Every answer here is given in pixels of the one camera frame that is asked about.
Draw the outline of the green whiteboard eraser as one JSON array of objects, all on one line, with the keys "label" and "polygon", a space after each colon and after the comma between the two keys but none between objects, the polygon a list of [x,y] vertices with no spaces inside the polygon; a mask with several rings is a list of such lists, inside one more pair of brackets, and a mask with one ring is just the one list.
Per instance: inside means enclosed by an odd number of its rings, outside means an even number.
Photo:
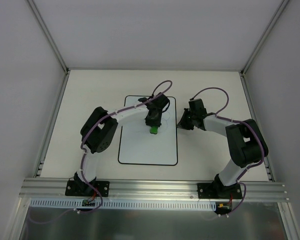
[{"label": "green whiteboard eraser", "polygon": [[157,135],[158,134],[158,127],[157,126],[152,126],[150,128],[150,131],[149,131],[151,134],[153,135]]}]

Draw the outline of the small whiteboard black frame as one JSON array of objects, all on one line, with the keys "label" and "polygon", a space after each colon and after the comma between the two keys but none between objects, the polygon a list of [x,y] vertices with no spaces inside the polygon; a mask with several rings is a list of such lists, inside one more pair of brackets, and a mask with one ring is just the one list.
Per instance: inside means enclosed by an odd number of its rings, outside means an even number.
[{"label": "small whiteboard black frame", "polygon": [[126,165],[175,166],[178,163],[176,99],[169,96],[170,106],[162,114],[157,134],[150,133],[145,120],[122,126],[118,162]]}]

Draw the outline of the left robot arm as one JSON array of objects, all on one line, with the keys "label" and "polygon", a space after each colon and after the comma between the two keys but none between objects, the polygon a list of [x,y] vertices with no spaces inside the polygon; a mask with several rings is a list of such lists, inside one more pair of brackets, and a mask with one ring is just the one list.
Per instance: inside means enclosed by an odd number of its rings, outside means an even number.
[{"label": "left robot arm", "polygon": [[162,92],[149,97],[141,97],[136,104],[126,106],[117,111],[108,112],[99,106],[94,109],[80,130],[83,156],[79,170],[74,174],[71,189],[67,189],[67,196],[91,196],[100,191],[95,173],[89,170],[96,168],[86,160],[88,153],[104,152],[112,143],[118,128],[136,120],[144,120],[149,132],[156,135],[162,125],[162,115],[170,107],[170,100]]}]

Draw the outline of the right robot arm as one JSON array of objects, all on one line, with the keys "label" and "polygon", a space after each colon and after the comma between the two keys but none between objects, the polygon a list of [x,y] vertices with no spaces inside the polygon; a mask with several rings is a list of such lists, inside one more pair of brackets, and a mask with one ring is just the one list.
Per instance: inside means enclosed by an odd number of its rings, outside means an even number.
[{"label": "right robot arm", "polygon": [[230,160],[211,183],[198,183],[199,199],[242,199],[239,184],[243,175],[251,168],[262,164],[269,154],[268,146],[253,119],[231,120],[208,113],[203,101],[190,99],[189,107],[184,109],[179,129],[213,132],[226,137]]}]

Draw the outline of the right aluminium frame post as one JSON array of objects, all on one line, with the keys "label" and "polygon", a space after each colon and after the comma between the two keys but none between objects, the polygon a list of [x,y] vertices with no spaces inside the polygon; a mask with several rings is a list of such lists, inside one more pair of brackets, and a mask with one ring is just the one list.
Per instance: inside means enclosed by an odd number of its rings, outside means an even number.
[{"label": "right aluminium frame post", "polygon": [[285,40],[283,23],[292,0],[282,0],[264,29],[241,72],[241,82],[252,117],[260,126],[269,148],[266,165],[273,180],[283,182],[283,124],[286,108],[280,104],[284,93]]}]

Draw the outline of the aluminium frame post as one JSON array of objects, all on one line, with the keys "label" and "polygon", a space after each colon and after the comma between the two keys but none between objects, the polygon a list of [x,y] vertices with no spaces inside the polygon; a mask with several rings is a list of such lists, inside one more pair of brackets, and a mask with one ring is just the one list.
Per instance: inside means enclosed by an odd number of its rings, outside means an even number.
[{"label": "aluminium frame post", "polygon": [[61,67],[62,73],[63,73],[62,79],[61,79],[59,87],[58,87],[56,99],[53,104],[52,112],[51,112],[51,115],[48,120],[47,128],[46,128],[46,131],[43,136],[42,145],[38,151],[36,165],[33,170],[33,177],[37,178],[40,176],[40,171],[41,171],[40,167],[43,165],[46,154],[48,152],[48,147],[49,147],[49,144],[51,141],[51,137],[52,137],[53,130],[54,130],[56,120],[57,120],[57,116],[58,116],[60,106],[62,103],[62,99],[63,99],[64,93],[65,93],[66,85],[68,83],[70,70],[69,70],[64,58],[62,57],[62,54],[61,54],[59,48],[57,47],[57,44],[56,44],[50,30],[48,29],[48,26],[39,10],[38,5],[36,4],[36,2],[34,0],[26,0],[25,2],[27,3],[29,9],[31,10],[41,32],[43,33],[59,66]]},{"label": "aluminium frame post", "polygon": [[283,23],[292,0],[282,0],[264,29],[241,72],[241,82],[252,117],[260,126],[269,148],[266,165],[273,180],[283,182],[283,124],[286,108],[280,104],[284,93],[285,40]]}]

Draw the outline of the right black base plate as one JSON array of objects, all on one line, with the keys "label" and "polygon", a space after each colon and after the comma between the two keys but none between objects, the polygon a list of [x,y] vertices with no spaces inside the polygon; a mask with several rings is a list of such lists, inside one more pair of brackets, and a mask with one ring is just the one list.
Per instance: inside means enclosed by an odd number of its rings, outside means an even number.
[{"label": "right black base plate", "polygon": [[198,183],[197,194],[199,199],[230,199],[241,200],[243,197],[241,186],[236,183],[231,186],[223,186],[210,183]]}]

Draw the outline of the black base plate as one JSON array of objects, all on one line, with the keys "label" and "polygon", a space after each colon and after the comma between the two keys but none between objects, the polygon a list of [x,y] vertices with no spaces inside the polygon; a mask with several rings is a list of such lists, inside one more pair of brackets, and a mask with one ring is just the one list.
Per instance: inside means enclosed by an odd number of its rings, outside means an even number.
[{"label": "black base plate", "polygon": [[[99,191],[102,197],[109,196],[110,182],[93,180],[90,183],[95,189]],[[70,179],[67,181],[65,188],[65,195],[70,197],[92,197],[95,191],[85,182],[78,179]]]},{"label": "black base plate", "polygon": [[236,183],[231,186],[223,186],[210,183],[198,183],[197,194],[199,199],[230,199],[241,200],[243,197],[241,186]]}]

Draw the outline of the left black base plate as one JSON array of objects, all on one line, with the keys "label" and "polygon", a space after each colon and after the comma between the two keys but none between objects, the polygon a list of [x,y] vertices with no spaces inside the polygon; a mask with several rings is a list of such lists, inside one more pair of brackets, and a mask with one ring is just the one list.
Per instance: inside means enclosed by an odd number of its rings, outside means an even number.
[{"label": "left black base plate", "polygon": [[[95,189],[99,191],[102,197],[109,196],[110,182],[93,180],[90,183]],[[65,188],[65,195],[70,197],[92,197],[95,191],[85,182],[78,179],[70,179],[67,181]]]}]

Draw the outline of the aluminium mounting rail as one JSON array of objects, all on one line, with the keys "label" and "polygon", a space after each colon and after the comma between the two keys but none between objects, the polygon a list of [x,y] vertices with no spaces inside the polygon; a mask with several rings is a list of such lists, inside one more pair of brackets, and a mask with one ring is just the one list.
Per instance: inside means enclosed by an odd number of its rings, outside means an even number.
[{"label": "aluminium mounting rail", "polygon": [[[64,198],[67,178],[26,178],[19,192],[20,197]],[[290,202],[286,186],[281,182],[248,181],[247,202]],[[109,198],[122,200],[198,200],[196,181],[177,180],[109,180]]]}]

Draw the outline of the left aluminium frame post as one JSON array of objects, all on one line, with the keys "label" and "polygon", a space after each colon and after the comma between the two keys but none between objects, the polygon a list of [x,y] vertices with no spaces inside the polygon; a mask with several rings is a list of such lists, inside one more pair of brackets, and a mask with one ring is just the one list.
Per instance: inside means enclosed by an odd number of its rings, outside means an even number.
[{"label": "left aluminium frame post", "polygon": [[37,178],[40,176],[40,171],[41,171],[40,167],[43,165],[46,154],[48,152],[48,147],[49,147],[49,144],[51,141],[51,137],[52,137],[53,130],[54,130],[56,120],[57,120],[57,116],[58,116],[60,106],[62,103],[62,99],[63,99],[64,93],[65,93],[66,85],[68,83],[70,70],[69,70],[64,58],[62,57],[62,54],[61,54],[59,48],[57,47],[57,44],[56,44],[50,30],[48,29],[48,26],[39,10],[38,5],[36,4],[36,2],[34,0],[26,0],[25,2],[27,3],[29,9],[31,10],[41,32],[43,33],[59,66],[61,67],[62,73],[63,73],[62,79],[61,79],[59,87],[58,87],[56,99],[53,104],[52,112],[51,112],[51,115],[48,120],[47,128],[46,128],[46,131],[43,136],[42,145],[38,151],[36,165],[33,170],[33,177]]}]

